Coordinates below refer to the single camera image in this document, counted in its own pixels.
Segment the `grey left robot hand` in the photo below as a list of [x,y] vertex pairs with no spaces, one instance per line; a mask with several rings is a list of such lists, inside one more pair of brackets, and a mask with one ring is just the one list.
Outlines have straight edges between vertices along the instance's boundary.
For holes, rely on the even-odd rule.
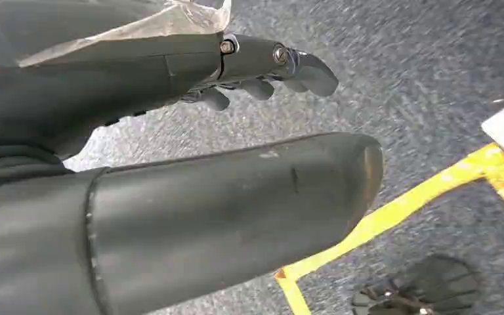
[[147,314],[344,239],[383,176],[343,132],[75,172],[92,132],[273,84],[332,95],[318,57],[226,32],[231,2],[0,1],[0,314]]

